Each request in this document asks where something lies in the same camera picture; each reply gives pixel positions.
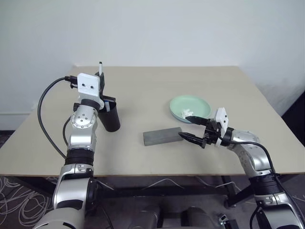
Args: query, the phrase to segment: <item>beige tabletop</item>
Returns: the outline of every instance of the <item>beige tabletop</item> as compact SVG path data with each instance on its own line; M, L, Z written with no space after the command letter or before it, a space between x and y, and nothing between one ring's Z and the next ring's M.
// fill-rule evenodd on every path
M69 74L97 70L77 67ZM98 121L96 176L244 174L237 155L224 147L201 149L187 141L144 146L145 131L180 126L203 135L202 126L182 123L170 113L169 101L183 94L205 99L213 111L225 107L229 126L257 134L278 173L305 172L304 147L238 67L104 67L104 72L104 94L116 97L121 128L109 133ZM45 127L63 152L62 125L77 96L77 89L60 82L42 106ZM63 164L40 129L36 110L0 149L2 175L57 176Z

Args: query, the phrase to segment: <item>white tissue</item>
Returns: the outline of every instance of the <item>white tissue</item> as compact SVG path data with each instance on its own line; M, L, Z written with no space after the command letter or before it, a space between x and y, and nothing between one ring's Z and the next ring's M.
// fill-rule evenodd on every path
M190 109L184 109L181 111L182 118L186 118L188 116L193 116L194 112L191 111Z

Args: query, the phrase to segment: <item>gray sponge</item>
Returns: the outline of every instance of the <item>gray sponge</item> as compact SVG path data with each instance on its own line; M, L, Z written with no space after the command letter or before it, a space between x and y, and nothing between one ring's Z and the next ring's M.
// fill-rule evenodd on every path
M182 132L180 127L144 132L144 145L152 146L156 144L182 141L183 138L179 136L179 132Z

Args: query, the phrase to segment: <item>green plate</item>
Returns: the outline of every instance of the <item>green plate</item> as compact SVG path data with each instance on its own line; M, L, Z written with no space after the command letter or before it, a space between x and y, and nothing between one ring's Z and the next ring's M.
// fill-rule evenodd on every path
M211 114L210 105L194 95L180 95L170 101L170 110L172 115L178 120L191 123L183 118L183 111L193 112L193 116L208 118Z

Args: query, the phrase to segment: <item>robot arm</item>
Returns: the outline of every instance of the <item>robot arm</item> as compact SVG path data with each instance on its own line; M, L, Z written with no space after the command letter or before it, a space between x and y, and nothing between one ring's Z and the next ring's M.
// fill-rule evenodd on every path
M260 145L259 138L249 131L234 130L228 127L224 108L219 108L214 119L196 116L186 117L191 123L206 126L204 137L190 133L179 133L185 140L200 145L225 146L237 154L244 172L249 177L257 205L262 208L257 220L262 229L304 229L298 217L296 206L289 198L275 174L267 150Z
M77 77L79 101L71 116L65 164L61 168L53 195L54 210L48 212L34 229L82 229L85 212L96 200L97 183L93 179L98 111L104 107L100 98L100 78L81 73Z

